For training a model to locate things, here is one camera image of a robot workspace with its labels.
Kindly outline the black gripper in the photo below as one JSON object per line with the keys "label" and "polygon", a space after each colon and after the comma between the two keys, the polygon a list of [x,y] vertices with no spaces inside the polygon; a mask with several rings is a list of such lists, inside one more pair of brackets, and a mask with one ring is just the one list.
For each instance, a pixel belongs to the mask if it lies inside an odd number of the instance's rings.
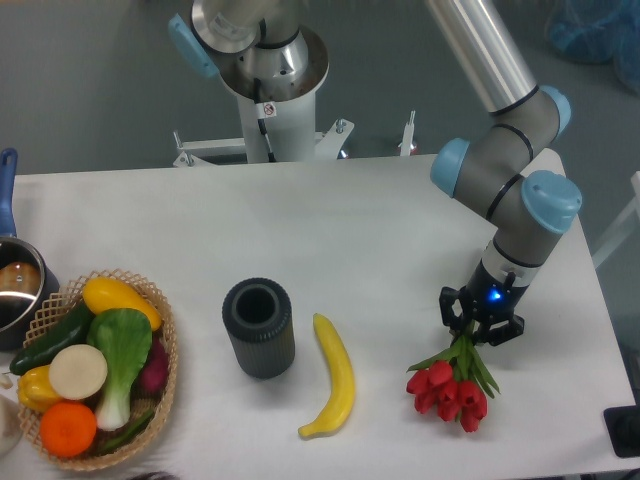
{"label": "black gripper", "polygon": [[471,337],[474,321],[479,322],[476,344],[499,346],[524,333],[525,320],[515,309],[529,286],[516,284],[509,273],[496,278],[480,261],[465,287],[443,287],[439,295],[442,323],[454,339]]}

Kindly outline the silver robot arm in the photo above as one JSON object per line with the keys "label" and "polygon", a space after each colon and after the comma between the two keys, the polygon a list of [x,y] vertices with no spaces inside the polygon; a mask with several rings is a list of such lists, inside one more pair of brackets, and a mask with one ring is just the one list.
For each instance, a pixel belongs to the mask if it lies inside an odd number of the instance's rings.
{"label": "silver robot arm", "polygon": [[[442,290],[441,316],[454,333],[497,346],[523,333],[516,306],[582,205],[564,176],[526,172],[564,131],[571,108],[536,83],[491,2],[431,1],[428,9],[493,120],[476,141],[449,141],[431,166],[441,191],[496,227],[469,282]],[[251,163],[329,159],[342,144],[338,127],[316,133],[328,54],[298,10],[295,1],[196,1],[188,17],[168,23],[185,61],[235,95]]]}

